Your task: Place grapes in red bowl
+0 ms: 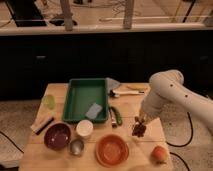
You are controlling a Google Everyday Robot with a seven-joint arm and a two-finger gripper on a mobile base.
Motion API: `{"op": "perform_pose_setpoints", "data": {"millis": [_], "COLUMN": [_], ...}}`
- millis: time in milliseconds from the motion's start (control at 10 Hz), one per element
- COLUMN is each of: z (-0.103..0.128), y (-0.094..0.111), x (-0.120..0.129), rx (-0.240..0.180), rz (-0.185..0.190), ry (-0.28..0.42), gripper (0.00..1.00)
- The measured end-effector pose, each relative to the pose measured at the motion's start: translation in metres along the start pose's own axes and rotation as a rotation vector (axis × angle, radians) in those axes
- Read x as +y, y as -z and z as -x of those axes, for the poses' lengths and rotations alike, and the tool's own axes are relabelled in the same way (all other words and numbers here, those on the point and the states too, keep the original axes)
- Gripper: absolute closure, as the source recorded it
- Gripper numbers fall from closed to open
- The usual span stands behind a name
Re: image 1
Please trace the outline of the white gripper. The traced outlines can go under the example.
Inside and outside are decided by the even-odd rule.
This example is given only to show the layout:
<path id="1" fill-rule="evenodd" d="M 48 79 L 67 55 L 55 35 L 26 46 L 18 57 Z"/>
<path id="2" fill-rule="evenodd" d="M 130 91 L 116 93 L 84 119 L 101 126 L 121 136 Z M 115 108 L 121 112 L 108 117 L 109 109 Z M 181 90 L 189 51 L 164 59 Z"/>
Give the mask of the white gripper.
<path id="1" fill-rule="evenodd" d="M 141 102 L 139 109 L 139 121 L 143 124 L 148 124 L 157 118 L 157 115 L 161 112 L 161 108 L 154 103 L 148 102 L 144 99 Z"/>

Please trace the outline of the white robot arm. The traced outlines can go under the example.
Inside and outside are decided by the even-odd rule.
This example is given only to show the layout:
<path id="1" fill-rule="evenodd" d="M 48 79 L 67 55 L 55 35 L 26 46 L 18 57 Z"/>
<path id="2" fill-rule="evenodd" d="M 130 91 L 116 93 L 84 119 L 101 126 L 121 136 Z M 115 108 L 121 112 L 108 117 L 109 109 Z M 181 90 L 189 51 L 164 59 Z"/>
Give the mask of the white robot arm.
<path id="1" fill-rule="evenodd" d="M 178 70 L 153 74 L 149 79 L 150 91 L 141 102 L 139 117 L 158 114 L 171 101 L 183 106 L 213 130 L 213 100 L 185 88 L 183 82 L 183 74 Z"/>

